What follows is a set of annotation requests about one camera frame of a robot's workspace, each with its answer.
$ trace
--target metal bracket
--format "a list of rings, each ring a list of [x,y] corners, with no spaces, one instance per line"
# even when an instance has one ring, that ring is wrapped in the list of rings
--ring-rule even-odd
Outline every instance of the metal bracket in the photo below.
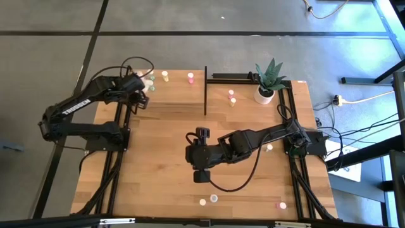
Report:
[[[275,227],[280,228],[311,228],[311,224],[305,224],[300,222],[277,222]]]
[[[88,139],[85,148],[88,151],[126,151],[128,149],[131,129],[126,127],[120,128],[120,132],[123,136],[121,144],[111,144],[104,137],[98,137],[97,139]]]
[[[100,225],[131,224],[135,223],[135,218],[104,218],[100,219]]]
[[[257,73],[214,73],[208,84],[259,84]]]

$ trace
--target white cable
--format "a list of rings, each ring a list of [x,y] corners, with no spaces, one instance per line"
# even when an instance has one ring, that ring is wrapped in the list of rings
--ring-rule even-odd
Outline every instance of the white cable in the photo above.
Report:
[[[305,2],[305,5],[308,7],[308,11],[311,12],[311,14],[316,18],[316,19],[325,19],[329,16],[332,16],[334,13],[338,12],[340,9],[343,8],[344,5],[346,5],[349,0],[346,0],[343,4],[341,4],[337,9],[335,9],[333,12],[331,12],[330,14],[326,15],[326,16],[316,16],[313,12],[313,7],[309,5],[307,0],[303,0]]]
[[[356,142],[358,142],[358,141],[360,141],[360,140],[362,140],[362,139],[364,139],[364,138],[367,138],[368,136],[372,136],[373,134],[376,134],[376,133],[379,133],[379,132],[381,132],[381,131],[383,131],[383,130],[386,130],[386,129],[388,129],[388,128],[392,127],[392,126],[395,126],[395,125],[397,125],[397,124],[399,124],[399,123],[401,123],[401,122],[403,122],[403,121],[405,121],[405,118],[403,118],[402,120],[400,120],[400,121],[398,121],[398,122],[396,122],[396,123],[391,124],[391,125],[388,126],[388,127],[384,127],[383,129],[380,129],[380,130],[378,130],[378,131],[376,131],[376,132],[373,132],[373,133],[371,133],[371,134],[368,134],[367,136],[361,137],[361,138],[357,139],[356,141],[354,141],[354,142],[352,142],[352,143],[350,143],[350,144],[348,144],[348,145],[346,145],[346,146],[353,145],[354,143],[356,143]]]
[[[384,96],[384,95],[390,94],[392,92],[393,91],[385,92],[385,93],[382,93],[382,94],[379,94],[379,95],[376,95],[376,96],[373,96],[373,97],[370,97],[370,98],[361,99],[359,101],[346,101],[345,99],[342,98],[342,103],[343,104],[357,104],[357,103],[361,103],[361,102],[364,102],[364,101],[369,101],[369,100],[374,99],[374,98],[379,98],[380,96]]]

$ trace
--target black cable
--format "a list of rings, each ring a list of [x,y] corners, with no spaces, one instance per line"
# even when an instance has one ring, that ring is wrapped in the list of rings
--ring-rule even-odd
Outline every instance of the black cable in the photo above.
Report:
[[[379,127],[379,126],[383,126],[383,125],[385,125],[385,124],[391,124],[391,123],[395,123],[395,122],[398,122],[398,120],[393,120],[393,121],[389,121],[389,122],[380,123],[380,124],[377,124],[377,125],[365,127],[365,128],[363,128],[363,129],[360,129],[360,130],[355,130],[355,131],[352,132],[352,133],[344,134],[344,135],[342,135],[342,136],[350,136],[350,135],[355,134],[355,133],[357,133],[357,132],[366,132],[366,131],[369,131],[370,129],[374,128],[374,127]]]
[[[314,107],[317,107],[317,106],[323,105],[323,104],[328,104],[328,105],[326,105],[326,106],[324,106],[324,107],[322,107],[322,108],[314,108]],[[313,106],[313,110],[314,110],[314,111],[324,110],[325,108],[328,108],[330,105],[332,105],[332,102],[329,102],[329,101],[322,102],[322,103],[320,103],[320,104],[314,105],[314,106]]]
[[[100,73],[105,72],[106,70],[117,69],[117,68],[119,68],[119,69],[127,69],[127,68],[124,67],[124,66],[109,66],[109,67],[103,68],[103,69],[99,70],[97,73],[95,73],[95,74],[90,78],[90,81],[94,80],[94,78],[96,78]]]
[[[284,107],[284,108],[290,113],[291,121],[290,121],[290,123],[289,123],[288,126],[287,126],[287,129],[290,129],[290,127],[292,126],[292,120],[294,120],[294,119],[296,118],[296,116],[293,114],[293,112],[291,111],[291,109],[290,109],[289,107],[285,106],[284,104],[279,104],[279,105],[277,105],[277,112],[278,112],[278,114],[280,114],[280,116],[281,116],[285,121],[287,121],[288,118],[285,117],[285,116],[281,113],[281,111],[280,111],[280,109],[279,109],[280,107]]]
[[[318,118],[318,117],[315,117],[315,122],[316,122],[316,125],[318,126],[322,126],[322,122],[321,122],[321,120]]]
[[[134,59],[145,60],[145,61],[147,61],[148,63],[150,63],[151,66],[152,66],[151,70],[148,71],[148,72],[146,72],[146,73],[145,73],[143,76],[141,76],[140,78],[145,77],[146,75],[148,75],[149,73],[151,73],[151,72],[154,70],[154,65],[153,65],[153,63],[152,63],[149,59],[144,58],[144,57],[140,57],[140,56],[132,56],[132,57],[127,58],[126,60],[124,60],[124,61],[122,62],[121,67],[123,67],[124,64],[125,64],[128,60],[134,60]]]
[[[221,191],[224,191],[224,192],[227,192],[227,193],[234,193],[234,192],[236,192],[236,191],[241,190],[241,189],[244,188],[245,186],[247,186],[247,184],[251,181],[251,179],[252,179],[252,177],[253,177],[253,175],[254,175],[254,172],[256,171],[256,167],[258,166],[261,147],[263,146],[263,143],[265,142],[266,138],[267,138],[269,135],[270,135],[270,134],[265,135],[265,136],[263,137],[263,139],[261,140],[260,145],[259,145],[259,149],[258,149],[258,156],[256,157],[256,161],[254,162],[254,166],[253,166],[252,172],[251,172],[249,178],[247,178],[247,180],[245,181],[245,183],[243,183],[243,185],[241,185],[240,187],[237,187],[237,188],[235,188],[235,189],[224,189],[224,188],[222,188],[222,187],[220,187],[220,186],[217,186],[211,179],[209,180],[209,183],[211,183],[211,184],[212,184],[214,187],[216,187],[217,189],[219,189],[219,190],[221,190]]]
[[[332,137],[332,138],[336,138],[336,139],[339,138],[339,137],[336,137],[336,136],[331,136],[330,134],[328,134],[328,133],[326,133],[326,132],[323,132],[323,133],[327,134],[329,137]],[[357,141],[357,142],[359,142],[359,143],[373,143],[373,144],[376,144],[376,142],[359,141],[359,140],[357,140],[357,139],[352,139],[352,138],[348,138],[348,137],[342,137],[342,139],[353,140],[353,141]]]
[[[331,107],[332,107],[332,127],[335,128],[335,110],[333,108],[333,104],[331,104]]]
[[[359,140],[357,140],[357,139],[351,139],[351,138],[348,138],[348,137],[342,137],[342,139],[349,139],[349,140],[353,140],[353,141],[356,141],[356,142],[359,142],[359,143],[372,143],[372,144],[376,144],[376,142],[368,142],[368,141],[359,141]],[[329,156],[329,155],[331,155],[332,153],[334,153],[334,152],[336,152],[336,151],[338,151],[339,149],[335,149],[334,151],[331,151],[331,152],[328,152],[328,155],[327,156]]]
[[[133,73],[134,71],[132,70],[132,67],[130,65],[128,65],[127,72],[125,72],[125,76],[127,76],[130,72]]]
[[[80,163],[79,163],[79,165],[78,165],[78,172],[79,172],[79,174],[80,174],[81,171],[82,171],[82,165],[83,165],[84,160],[85,160],[88,156],[92,155],[94,152],[96,152],[96,151],[89,151],[89,153],[86,154],[86,155],[81,159],[81,161],[80,161]]]
[[[341,167],[342,167],[342,164],[343,164],[343,140],[342,140],[342,134],[336,129],[336,128],[334,128],[334,127],[319,127],[319,129],[332,129],[332,130],[335,130],[338,134],[339,134],[339,140],[340,140],[340,149],[336,149],[335,151],[338,151],[338,150],[340,150],[340,153],[339,153],[339,155],[338,155],[338,160],[337,160],[337,162],[335,163],[335,164],[333,164],[331,167],[328,167],[328,168],[333,168],[333,170],[334,171],[338,171]]]
[[[190,145],[192,145],[192,141],[189,139],[189,136],[195,136],[197,137],[200,141],[203,141],[196,133],[193,132],[189,132],[185,135],[185,139],[187,140],[187,142],[190,143]]]
[[[84,148],[79,148],[79,147],[74,147],[74,146],[62,146],[60,144],[58,144],[56,141],[53,141],[53,143],[55,143],[55,145],[60,146],[62,148],[66,148],[66,149],[79,149],[81,151],[86,151],[86,149]]]
[[[342,134],[346,134],[346,133],[348,133],[348,132],[356,133],[356,132],[359,132],[359,131],[360,131],[360,132],[367,132],[367,131],[369,131],[371,128],[373,128],[376,124],[381,123],[381,122],[383,122],[383,121],[386,121],[386,120],[388,120],[389,118],[396,116],[397,114],[398,114],[398,113],[395,113],[395,114],[393,114],[393,115],[391,115],[391,116],[389,116],[389,117],[387,117],[387,118],[385,118],[385,119],[383,119],[383,120],[380,120],[380,121],[377,121],[377,122],[371,124],[371,125],[370,125],[370,128],[367,127],[367,128],[363,128],[363,129],[360,129],[360,130],[348,130],[348,131],[346,131],[346,132],[342,132]]]
[[[93,196],[91,197],[91,199],[84,205],[84,207],[78,211],[76,214],[79,215],[87,215],[91,212],[91,210],[93,209],[94,205],[96,204],[96,202],[99,200],[100,197],[102,197],[102,194],[105,192],[106,188],[108,187],[109,183],[111,182],[111,180],[117,175],[117,173],[119,172],[120,169],[120,164],[118,159],[115,160],[115,164],[114,166],[111,168],[111,170],[109,171],[107,178],[102,181],[102,183],[100,183],[100,187],[97,189],[97,191],[93,194]]]

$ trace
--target green plant leaf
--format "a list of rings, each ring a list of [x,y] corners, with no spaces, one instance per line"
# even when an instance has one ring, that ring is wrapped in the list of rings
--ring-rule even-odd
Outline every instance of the green plant leaf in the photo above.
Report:
[[[271,85],[273,84],[273,82],[269,79],[269,77],[266,77],[266,78],[263,80],[263,83],[264,83],[264,85],[265,85],[266,87],[269,87],[269,86],[271,86]]]
[[[260,81],[261,81],[261,83],[264,84],[265,83],[265,75],[261,71],[260,66],[257,63],[255,63],[255,65],[256,65],[256,71],[258,72],[259,77],[260,77]]]
[[[278,74],[280,73],[281,67],[282,67],[283,63],[278,64],[274,69],[273,69],[273,73],[276,77],[278,77]]]
[[[276,81],[276,79],[277,79],[277,75],[275,75],[273,72],[270,72],[267,75],[267,81],[269,82],[268,86],[272,86],[274,84],[274,82]]]
[[[265,84],[264,83],[262,83],[262,81],[261,80],[259,80],[259,85],[260,85],[260,87],[262,87],[262,88],[265,88],[266,86],[265,86]]]
[[[274,82],[274,85],[276,86],[276,85],[279,85],[280,83],[281,83],[281,80],[283,80],[283,78],[286,78],[287,76],[281,76],[281,77],[278,77],[277,79],[276,79],[276,81]]]
[[[279,84],[279,85],[273,85],[273,86],[269,87],[268,89],[271,89],[272,91],[277,91],[277,90],[284,89],[284,88],[285,88],[285,86],[283,84]]]
[[[270,72],[273,71],[274,66],[276,65],[276,61],[274,60],[274,58],[271,60],[270,64],[267,67],[266,73],[265,75],[269,76]]]
[[[263,86],[260,86],[260,89],[261,89],[262,91],[264,91],[264,92],[268,92],[268,91],[269,91],[268,89],[266,89],[266,88],[263,87]]]

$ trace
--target black metal frame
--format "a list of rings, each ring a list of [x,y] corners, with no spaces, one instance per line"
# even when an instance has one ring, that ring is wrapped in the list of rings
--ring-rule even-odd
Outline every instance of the black metal frame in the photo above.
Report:
[[[241,81],[243,81],[243,84],[257,84],[257,82],[253,80],[232,80],[228,79],[226,84],[229,84],[231,81],[235,82],[236,84],[242,84]],[[210,80],[205,80],[205,91],[207,91],[207,86],[210,82]],[[290,81],[284,81],[283,82],[287,86],[287,95],[289,98],[289,106],[290,109],[292,110],[293,114],[297,116],[296,112],[296,107],[295,107],[295,102],[294,102],[294,95],[292,92],[292,86]],[[284,92],[283,90],[279,91],[279,96],[280,96],[280,104],[285,105],[285,99],[284,99]],[[206,102],[206,92],[204,96],[204,106],[206,107],[207,102]],[[128,123],[130,120],[130,114],[131,114],[131,107],[127,107],[127,111],[125,113],[125,119],[124,119],[124,127],[126,127],[128,130]],[[120,113],[122,110],[122,106],[118,105],[116,115],[115,115],[115,120],[118,121],[120,119]],[[287,112],[285,108],[282,108],[282,114],[284,116],[287,116]],[[288,148],[290,143],[288,140],[283,140],[285,148]],[[123,152],[124,151],[119,151],[117,160],[118,160],[118,170],[120,169],[121,162],[122,162],[122,157],[123,157]],[[295,165],[295,158],[293,158],[290,155],[289,156],[289,163],[290,163],[290,171],[291,171],[291,177],[292,177],[292,183],[293,183],[293,188],[294,188],[294,197],[296,199],[296,206],[297,206],[297,217],[298,219],[296,221],[283,221],[283,220],[249,220],[249,219],[210,219],[210,218],[151,218],[151,217],[131,217],[128,218],[128,221],[131,221],[132,223],[144,223],[144,224],[182,224],[182,225],[198,225],[201,227],[210,227],[212,225],[260,225],[260,226],[267,226],[267,227],[276,227],[276,226],[282,226],[282,227],[290,227],[294,226],[297,227],[297,225],[303,225],[303,227],[309,227],[310,225],[312,227],[379,227],[379,226],[374,226],[374,225],[363,225],[363,224],[352,224],[348,222],[343,222],[341,220],[322,220],[322,219],[316,219],[316,214],[315,214],[315,209],[314,206],[310,203],[310,200],[308,200],[308,209],[309,209],[309,216],[310,218],[305,218],[303,215],[303,210],[302,210],[302,203],[301,203],[301,194],[299,191],[299,186],[297,183],[297,179],[295,178],[293,174],[293,169],[292,169],[292,164]],[[300,164],[301,164],[301,170],[302,170],[302,177],[304,181],[309,185],[309,177],[308,177],[308,171],[306,169],[306,163],[305,163],[305,157],[300,156]],[[111,162],[111,158],[109,159],[108,157],[106,158],[106,163],[104,166],[104,171],[108,172],[108,167]],[[88,213],[85,214],[77,214],[77,215],[72,215],[69,217],[56,217],[56,218],[40,218],[40,219],[33,219],[33,220],[17,220],[17,221],[8,221],[8,222],[3,222],[0,223],[0,227],[87,227],[87,226],[92,226],[92,227],[97,227],[99,225],[102,225],[101,221],[102,219],[115,219],[117,217],[113,216],[113,205],[114,205],[114,199],[115,199],[115,194],[116,194],[116,188],[118,186],[118,176],[119,176],[119,171],[118,173],[114,176],[114,180],[111,186],[111,192],[109,196],[109,201],[108,201],[108,211],[107,214],[94,214],[94,215],[89,215]]]
[[[391,86],[392,85],[392,77],[391,75],[405,66],[405,54],[404,51],[402,50],[401,46],[399,45],[397,41],[397,37],[395,33],[393,33],[387,19],[384,16],[383,11],[379,7],[377,1],[373,1],[373,5],[381,18],[381,22],[385,28],[385,30],[388,32],[390,40],[392,44],[394,45],[396,51],[398,52],[398,55],[401,59],[401,61],[397,64],[395,64],[392,68],[381,74],[375,79],[364,79],[364,78],[356,78],[356,77],[342,77],[342,83],[343,84],[354,84],[354,85],[369,85],[369,86]],[[399,14],[398,10],[396,9],[395,6],[392,6],[394,11]]]
[[[248,85],[258,84],[258,82],[254,79],[252,72],[249,72],[249,73],[214,73],[213,79],[208,79],[207,83],[208,84],[248,84]],[[287,87],[286,90],[287,90],[287,95],[288,95],[288,99],[289,99],[290,109],[293,112],[294,116],[297,118],[297,110],[296,110],[296,104],[294,101],[294,95],[292,92],[291,81],[283,81],[283,84]],[[285,105],[283,90],[278,91],[278,96],[280,98],[280,104]],[[282,108],[281,111],[282,111],[282,114],[286,117],[287,112],[285,111],[285,108]],[[283,146],[284,146],[284,148],[291,147],[291,143],[285,138],[285,139],[283,139]],[[299,192],[299,184],[298,184],[297,179],[292,174],[292,172],[293,172],[292,163],[295,163],[296,161],[293,156],[290,156],[290,155],[288,155],[288,156],[289,156],[289,163],[290,163],[292,186],[294,189],[294,197],[296,199],[297,217],[298,217],[298,219],[303,219],[304,214],[303,214],[303,210],[302,210],[302,202],[301,202],[301,195]],[[306,183],[310,186],[305,156],[300,156],[299,162],[301,165],[302,177],[304,178]],[[312,205],[312,203],[310,202],[309,198],[307,197],[306,199],[307,199],[307,204],[308,204],[309,217],[311,219],[315,219],[316,218],[315,208]]]
[[[89,46],[87,48],[84,61],[83,61],[83,67],[82,70],[80,71],[80,75],[78,76],[77,84],[75,86],[75,89],[73,91],[74,94],[77,94],[78,92],[81,91],[82,86],[84,84],[85,76],[90,64],[90,60],[96,45],[97,38],[99,36],[142,36],[142,35],[150,35],[150,36],[155,36],[155,35],[172,35],[172,36],[178,36],[178,35],[193,35],[193,36],[207,36],[207,35],[214,35],[214,36],[252,36],[252,35],[261,35],[261,36],[296,36],[296,37],[387,37],[391,39],[393,42],[394,47],[397,49],[399,55],[403,56],[402,49],[397,45],[396,40],[395,40],[395,35],[392,33],[391,29],[389,28],[388,23],[385,23],[383,21],[383,24],[385,26],[386,32],[263,32],[263,31],[100,31],[101,24],[103,22],[104,15],[106,13],[106,9],[108,6],[109,0],[103,0],[103,3],[101,5],[101,9],[97,18],[97,22],[95,24],[95,27],[93,31],[86,31],[86,30],[76,30],[76,31],[33,31],[33,30],[2,30],[0,31],[0,36],[11,36],[11,35],[17,35],[17,36],[91,36]],[[381,12],[379,10],[377,2],[373,1],[374,6],[376,7],[377,12],[381,16]],[[233,81],[230,82],[229,80],[216,80],[212,81],[212,79],[207,79],[207,68],[205,68],[205,79],[204,83],[206,85],[205,91],[204,91],[204,114],[206,115],[206,100],[207,100],[207,84],[208,83],[226,83],[226,84],[245,84],[243,81]],[[116,121],[119,120],[117,118],[121,114],[122,106],[118,106],[117,111],[116,111]],[[125,115],[126,119],[129,118],[130,116],[130,111],[127,110],[127,113]],[[37,204],[35,207],[35,211],[33,212],[33,219],[39,219],[42,217],[43,211],[46,206],[46,201],[48,199],[51,186],[53,184],[53,179],[55,177],[58,164],[61,158],[61,154],[63,151],[63,147],[65,145],[65,140],[62,139],[59,141],[59,146],[55,146],[53,148],[53,152],[51,154],[51,159],[49,162],[49,166],[46,171],[46,176],[44,179],[43,184],[41,185],[40,189],[40,194],[37,200]],[[106,163],[104,164],[104,171],[103,171],[103,179],[106,178],[108,170],[110,169],[111,166],[111,160],[112,160],[112,151],[107,152],[106,156]],[[306,164],[301,163],[301,168],[303,170],[306,170]],[[113,211],[113,202],[114,202],[114,194],[113,192],[116,191],[116,184],[118,182],[118,175],[114,178],[113,180],[113,189],[114,191],[111,191],[110,197],[109,197],[109,205],[108,205],[108,213],[111,215]],[[101,211],[101,205],[103,202],[103,198],[101,198],[97,202],[96,206],[96,211],[100,212]],[[137,218],[138,221],[143,221],[143,222],[154,222],[154,223],[182,223],[181,221],[184,221],[182,219],[170,219],[170,218],[162,218],[162,219],[153,219],[153,218]],[[195,219],[196,223],[199,225],[203,225],[201,222],[202,220]],[[267,225],[271,226],[274,224],[275,221],[249,221],[249,220],[211,220],[211,225],[216,224],[228,224],[228,225]]]
[[[398,117],[400,120],[405,118],[405,73],[403,72],[394,72],[394,81],[393,81],[393,86],[394,86],[394,91],[395,91],[395,96],[396,96],[396,101],[397,101],[397,109],[398,109]],[[369,160],[373,160],[375,158],[380,158],[380,161],[373,161],[377,165],[381,165],[382,167],[382,181],[381,182],[372,182],[370,183],[369,187],[372,187],[374,190],[383,192],[383,197],[382,199],[374,199],[379,202],[381,202],[381,208],[382,208],[382,218],[383,218],[383,224],[388,225],[388,216],[389,216],[389,209],[387,208],[387,193],[388,191],[394,191],[395,196],[396,196],[396,207],[397,207],[397,215],[398,215],[398,223],[400,227],[405,226],[405,218],[404,218],[404,213],[405,213],[405,203],[402,202],[402,199],[405,198],[405,194],[403,194],[404,191],[404,186],[399,187],[398,184],[394,180],[386,181],[385,180],[385,171],[384,171],[384,164],[383,164],[383,156],[389,155],[390,156],[390,161],[391,161],[391,171],[392,173],[396,173],[396,175],[399,175],[399,171],[397,170],[397,167],[393,167],[393,163],[395,163],[395,158],[397,156],[396,153],[400,153],[398,151],[405,151],[405,123],[401,122],[400,124],[401,128],[401,135],[391,137],[389,139],[386,139],[382,142],[373,144],[371,146],[367,146],[363,149],[356,150],[352,153],[348,153],[341,157],[342,159],[342,166],[341,168],[349,167],[351,165],[355,165],[358,163],[363,163]],[[330,167],[332,166],[335,162],[337,162],[339,158],[334,158],[332,160],[327,161],[327,166]],[[357,194],[362,197],[370,198],[368,197],[367,193],[362,191],[361,187],[361,182],[351,182],[348,183],[348,185],[345,185],[345,188],[348,188],[349,193]]]

